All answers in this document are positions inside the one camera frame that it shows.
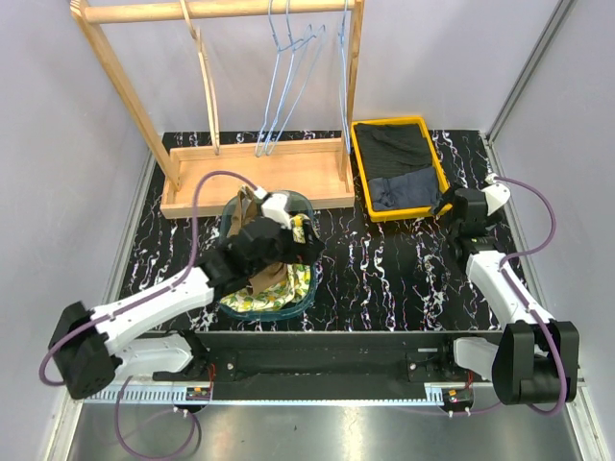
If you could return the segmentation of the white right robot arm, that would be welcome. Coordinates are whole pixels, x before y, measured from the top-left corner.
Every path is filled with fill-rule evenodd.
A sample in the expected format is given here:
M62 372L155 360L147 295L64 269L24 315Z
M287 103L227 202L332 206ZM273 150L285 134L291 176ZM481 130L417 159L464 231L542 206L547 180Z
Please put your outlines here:
M454 340L436 356L437 372L454 381L469 371L489 380L499 402L543 415L559 412L577 393L578 329L557 321L531 295L500 252L490 229L510 198L495 182L483 189L451 186L433 211L451 209L448 243L459 268L479 289L504 331L498 344L478 336Z

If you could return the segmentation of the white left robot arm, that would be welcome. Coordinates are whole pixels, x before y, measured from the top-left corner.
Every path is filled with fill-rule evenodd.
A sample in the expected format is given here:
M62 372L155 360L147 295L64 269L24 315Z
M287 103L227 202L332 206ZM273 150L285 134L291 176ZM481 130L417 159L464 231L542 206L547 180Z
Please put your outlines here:
M247 286L273 263L314 264L325 245L310 222L285 228L259 217L218 246L190 260L178 275L115 303L87 309L65 307L55 326L39 378L55 363L58 384L74 400L83 400L112 383L125 364L120 353L141 334L199 306L220 301Z

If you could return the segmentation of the tan brown skirt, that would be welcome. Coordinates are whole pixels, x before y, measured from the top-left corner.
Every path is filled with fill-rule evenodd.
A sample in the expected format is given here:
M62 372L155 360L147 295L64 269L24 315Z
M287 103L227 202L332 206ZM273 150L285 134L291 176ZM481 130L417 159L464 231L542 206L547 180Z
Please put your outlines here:
M245 225L260 216L254 192L248 186L241 186L236 195L236 204L231 215L230 229L226 236L235 235ZM286 280L287 267L282 263L274 263L254 275L247 287L250 295L259 295L274 285Z

